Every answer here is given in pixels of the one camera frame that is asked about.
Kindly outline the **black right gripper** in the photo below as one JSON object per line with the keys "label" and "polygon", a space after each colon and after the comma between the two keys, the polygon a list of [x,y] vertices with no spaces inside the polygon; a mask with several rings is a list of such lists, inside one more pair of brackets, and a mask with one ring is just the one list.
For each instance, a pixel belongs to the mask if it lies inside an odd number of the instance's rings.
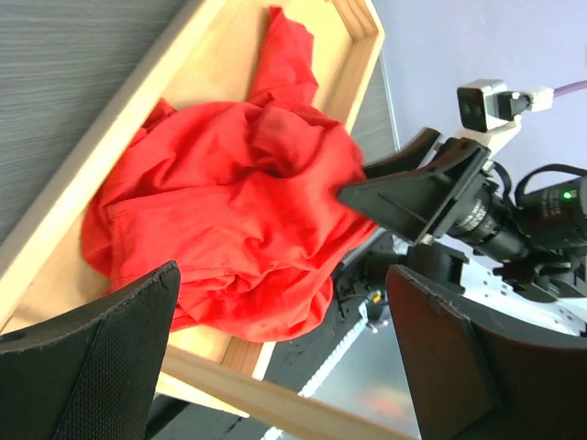
{"label": "black right gripper", "polygon": [[366,181],[343,186],[338,201],[408,243],[448,235],[496,261],[525,257],[513,209],[483,169],[489,149],[468,138],[439,139],[435,129],[422,129],[401,151],[367,166]]}

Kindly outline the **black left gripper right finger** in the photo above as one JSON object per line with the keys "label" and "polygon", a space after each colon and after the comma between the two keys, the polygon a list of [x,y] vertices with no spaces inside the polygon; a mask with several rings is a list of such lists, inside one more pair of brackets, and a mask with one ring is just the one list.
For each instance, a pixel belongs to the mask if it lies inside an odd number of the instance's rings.
{"label": "black left gripper right finger", "polygon": [[388,302],[424,439],[583,439],[586,340],[528,324],[404,266]]}

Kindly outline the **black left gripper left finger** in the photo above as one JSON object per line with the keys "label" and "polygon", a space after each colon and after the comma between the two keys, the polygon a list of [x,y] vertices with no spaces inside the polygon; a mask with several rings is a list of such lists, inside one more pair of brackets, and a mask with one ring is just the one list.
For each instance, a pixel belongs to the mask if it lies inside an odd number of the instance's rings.
{"label": "black left gripper left finger", "polygon": [[141,439],[180,287],[170,261],[1,337],[4,439]]}

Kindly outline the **red tank top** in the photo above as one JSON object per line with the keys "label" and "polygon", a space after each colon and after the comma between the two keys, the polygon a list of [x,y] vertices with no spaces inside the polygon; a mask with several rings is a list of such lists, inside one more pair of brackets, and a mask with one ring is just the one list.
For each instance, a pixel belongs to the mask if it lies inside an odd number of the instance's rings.
{"label": "red tank top", "polygon": [[365,175],[345,127],[312,105],[313,35],[269,9],[242,102],[153,108],[89,203],[81,248],[113,290],[173,260],[173,330],[252,342],[323,322],[337,264],[374,230],[338,202]]}

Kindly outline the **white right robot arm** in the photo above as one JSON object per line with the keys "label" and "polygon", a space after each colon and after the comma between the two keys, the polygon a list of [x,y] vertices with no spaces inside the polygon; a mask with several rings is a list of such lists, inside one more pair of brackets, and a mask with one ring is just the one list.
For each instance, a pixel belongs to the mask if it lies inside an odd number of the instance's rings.
{"label": "white right robot arm", "polygon": [[584,336],[586,318],[567,301],[586,295],[585,170],[552,164],[566,181],[531,192],[490,155],[471,137],[427,128],[368,166],[365,181],[342,187],[342,204],[408,246],[400,255],[368,247],[353,291],[380,291],[386,269],[400,265],[523,321]]}

